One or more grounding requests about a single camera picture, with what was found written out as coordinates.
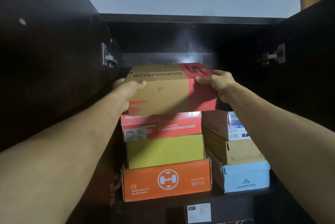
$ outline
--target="hand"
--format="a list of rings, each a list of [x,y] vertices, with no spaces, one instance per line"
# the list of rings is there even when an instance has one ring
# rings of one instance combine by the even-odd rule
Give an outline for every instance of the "hand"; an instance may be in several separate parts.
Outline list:
[[[225,94],[232,85],[237,83],[230,72],[214,70],[213,73],[215,75],[212,75],[208,78],[196,77],[195,81],[199,82],[200,84],[211,84],[211,86],[219,92],[218,97],[220,100],[227,103]]]
[[[125,100],[124,110],[127,111],[129,108],[129,99],[136,93],[138,89],[142,89],[146,86],[146,81],[141,81],[136,83],[134,81],[129,81],[124,83],[124,78],[118,79],[113,83],[113,93],[116,93]]]

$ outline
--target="stack of shoe boxes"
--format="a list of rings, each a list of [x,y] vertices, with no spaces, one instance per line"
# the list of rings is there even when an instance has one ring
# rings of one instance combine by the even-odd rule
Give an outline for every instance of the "stack of shoe boxes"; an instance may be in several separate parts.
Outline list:
[[[270,165],[235,112],[203,112],[202,125],[206,153],[212,159],[213,180],[224,192],[269,187]]]
[[[128,113],[121,116],[127,149],[124,201],[211,190],[201,111],[215,109],[217,92],[194,81],[211,74],[198,63],[132,68],[125,82],[146,80],[147,85],[130,99]]]

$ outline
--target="circular logo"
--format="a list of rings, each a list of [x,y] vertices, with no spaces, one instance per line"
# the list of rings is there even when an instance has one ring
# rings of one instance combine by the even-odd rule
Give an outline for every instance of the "circular logo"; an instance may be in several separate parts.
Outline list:
[[[179,181],[179,176],[176,171],[172,169],[166,169],[158,175],[158,185],[162,189],[173,189],[177,186]]]

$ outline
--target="metal hinge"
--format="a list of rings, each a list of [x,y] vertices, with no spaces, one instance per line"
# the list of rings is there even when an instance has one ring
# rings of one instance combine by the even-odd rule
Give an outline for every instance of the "metal hinge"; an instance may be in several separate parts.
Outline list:
[[[262,55],[260,62],[262,65],[267,66],[269,65],[269,61],[276,61],[276,64],[282,64],[285,62],[285,44],[281,44],[278,48],[274,51],[273,54],[266,54]]]
[[[101,43],[101,51],[103,57],[103,65],[113,68],[114,65],[118,64],[115,57],[108,53],[106,45],[104,43]]]

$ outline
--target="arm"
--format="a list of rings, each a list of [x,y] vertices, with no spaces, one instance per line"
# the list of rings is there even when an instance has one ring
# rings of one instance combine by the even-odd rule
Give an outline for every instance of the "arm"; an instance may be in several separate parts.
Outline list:
[[[0,153],[0,223],[65,223],[128,99],[145,82],[116,82],[90,108]]]
[[[317,223],[335,218],[335,133],[278,108],[234,81],[228,72],[213,71],[211,84],[235,111],[281,182]]]

